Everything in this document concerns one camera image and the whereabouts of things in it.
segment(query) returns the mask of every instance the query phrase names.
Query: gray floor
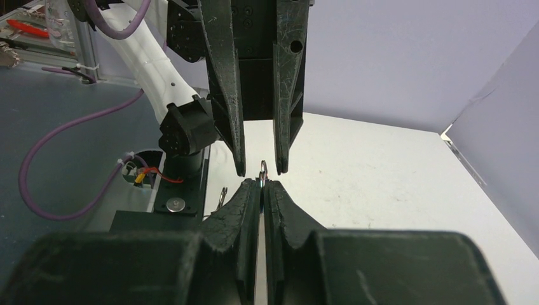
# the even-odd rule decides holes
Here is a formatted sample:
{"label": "gray floor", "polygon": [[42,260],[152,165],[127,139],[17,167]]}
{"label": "gray floor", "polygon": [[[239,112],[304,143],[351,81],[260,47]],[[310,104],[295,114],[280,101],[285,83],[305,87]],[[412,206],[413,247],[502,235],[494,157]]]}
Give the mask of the gray floor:
{"label": "gray floor", "polygon": [[[75,77],[32,71],[35,68],[24,64],[0,69],[0,287],[40,236],[54,231],[107,231],[115,210],[145,211],[150,195],[117,177],[100,205],[78,220],[52,222],[27,209],[17,177],[28,149],[55,127],[117,105],[137,91],[82,85]],[[49,141],[36,156],[29,172],[31,194],[48,212],[75,212],[97,194],[118,158],[128,151],[157,148],[159,136],[146,97],[108,117],[76,126]]]}

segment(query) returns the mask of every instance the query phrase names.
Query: gray wall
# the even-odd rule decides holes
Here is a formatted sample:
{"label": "gray wall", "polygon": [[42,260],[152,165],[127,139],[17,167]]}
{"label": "gray wall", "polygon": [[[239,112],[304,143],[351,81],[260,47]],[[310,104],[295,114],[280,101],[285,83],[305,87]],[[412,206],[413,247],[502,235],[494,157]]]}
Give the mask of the gray wall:
{"label": "gray wall", "polygon": [[[537,0],[318,0],[305,110],[442,132],[538,20]],[[104,44],[103,70],[130,76]],[[204,63],[173,62],[207,85]]]}
{"label": "gray wall", "polygon": [[447,133],[539,256],[539,24]]}

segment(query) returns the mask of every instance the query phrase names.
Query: white tabletop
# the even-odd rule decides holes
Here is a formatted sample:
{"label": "white tabletop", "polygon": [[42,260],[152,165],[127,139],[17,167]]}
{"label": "white tabletop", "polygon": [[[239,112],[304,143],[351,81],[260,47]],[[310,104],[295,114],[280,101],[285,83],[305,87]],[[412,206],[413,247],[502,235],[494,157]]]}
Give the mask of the white tabletop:
{"label": "white tabletop", "polygon": [[[457,231],[482,250],[509,304],[538,304],[539,260],[436,133],[304,114],[277,176],[270,121],[246,122],[247,175],[269,177],[322,225]],[[237,177],[228,148],[212,146],[205,214]]]}

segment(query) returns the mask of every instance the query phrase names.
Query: silver bolt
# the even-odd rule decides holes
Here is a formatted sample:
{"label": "silver bolt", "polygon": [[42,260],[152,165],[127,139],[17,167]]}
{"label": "silver bolt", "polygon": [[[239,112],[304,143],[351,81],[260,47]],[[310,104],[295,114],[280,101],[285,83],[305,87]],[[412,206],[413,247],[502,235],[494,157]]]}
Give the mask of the silver bolt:
{"label": "silver bolt", "polygon": [[173,197],[167,200],[167,209],[173,213],[180,212],[185,208],[185,200],[180,197]]}

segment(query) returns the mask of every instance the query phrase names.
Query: red wire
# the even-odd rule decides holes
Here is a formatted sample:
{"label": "red wire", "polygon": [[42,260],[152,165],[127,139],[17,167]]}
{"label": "red wire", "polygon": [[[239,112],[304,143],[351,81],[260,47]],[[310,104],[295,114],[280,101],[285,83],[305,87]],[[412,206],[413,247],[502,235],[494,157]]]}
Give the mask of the red wire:
{"label": "red wire", "polygon": [[163,175],[163,173],[161,173],[161,171],[159,171],[159,168],[156,168],[156,167],[149,167],[149,168],[145,169],[142,173],[149,173],[149,172],[156,172],[159,176],[161,176],[161,178],[163,178],[163,180],[169,181],[170,183],[182,183],[182,182],[184,182],[183,179],[172,180],[171,178],[168,178],[167,176]]}

